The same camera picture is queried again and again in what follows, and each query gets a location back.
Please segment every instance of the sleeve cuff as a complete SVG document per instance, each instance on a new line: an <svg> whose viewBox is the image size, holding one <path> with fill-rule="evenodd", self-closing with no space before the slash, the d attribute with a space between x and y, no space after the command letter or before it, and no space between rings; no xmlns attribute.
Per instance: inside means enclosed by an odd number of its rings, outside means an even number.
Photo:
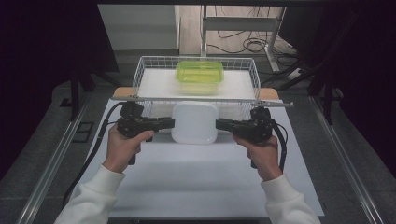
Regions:
<svg viewBox="0 0 396 224"><path fill-rule="evenodd" d="M101 165L93 178L85 186L98 193L115 196L124 177L125 174L109 171Z"/></svg>
<svg viewBox="0 0 396 224"><path fill-rule="evenodd" d="M267 203L283 203L298 197L299 192L294 189L285 175L277 179L261 183L267 197Z"/></svg>

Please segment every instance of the person's left hand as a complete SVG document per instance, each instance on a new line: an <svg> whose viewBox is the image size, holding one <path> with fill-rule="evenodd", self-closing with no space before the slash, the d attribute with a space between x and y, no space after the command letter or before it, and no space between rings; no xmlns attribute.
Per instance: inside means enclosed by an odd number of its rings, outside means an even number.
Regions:
<svg viewBox="0 0 396 224"><path fill-rule="evenodd" d="M145 131L135 138L126 138L117 130L117 123L108 131L107 156L103 166L107 170L122 173L128 167L128 161L140 152L140 143L150 139L154 131Z"/></svg>

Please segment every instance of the person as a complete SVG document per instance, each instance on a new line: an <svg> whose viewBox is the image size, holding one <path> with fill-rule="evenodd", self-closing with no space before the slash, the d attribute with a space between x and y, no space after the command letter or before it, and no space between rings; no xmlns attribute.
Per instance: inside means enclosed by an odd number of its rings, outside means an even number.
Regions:
<svg viewBox="0 0 396 224"><path fill-rule="evenodd" d="M145 131L135 138L126 138L115 124L108 132L107 154L103 164L91 180L78 185L76 197L70 200L55 223L107 223L116 203L117 189L125 177L122 172L128 160L140 152L140 143L150 139L153 131ZM277 139L253 145L233 136L234 141L247 149L247 156L257 166L262 188L267 197L265 209L273 223L320 223L314 211L296 191L277 163Z"/></svg>

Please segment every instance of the white sleeve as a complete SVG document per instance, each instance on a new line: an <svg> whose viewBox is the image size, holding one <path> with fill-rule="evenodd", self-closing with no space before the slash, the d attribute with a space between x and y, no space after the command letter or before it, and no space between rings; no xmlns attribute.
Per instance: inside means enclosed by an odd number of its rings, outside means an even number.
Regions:
<svg viewBox="0 0 396 224"><path fill-rule="evenodd" d="M90 181L78 185L76 197L64 207L55 223L107 223L124 177L101 165Z"/></svg>
<svg viewBox="0 0 396 224"><path fill-rule="evenodd" d="M267 197L265 209L272 223L320 223L318 216L306 204L304 195L294 189L285 175L262 182L262 188Z"/></svg>

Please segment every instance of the green plastic container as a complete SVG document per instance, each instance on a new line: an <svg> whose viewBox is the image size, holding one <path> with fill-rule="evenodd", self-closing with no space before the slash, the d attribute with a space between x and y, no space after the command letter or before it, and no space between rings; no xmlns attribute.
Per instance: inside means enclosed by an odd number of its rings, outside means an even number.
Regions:
<svg viewBox="0 0 396 224"><path fill-rule="evenodd" d="M183 94L213 95L223 81L220 62L185 61L177 64L176 79Z"/></svg>

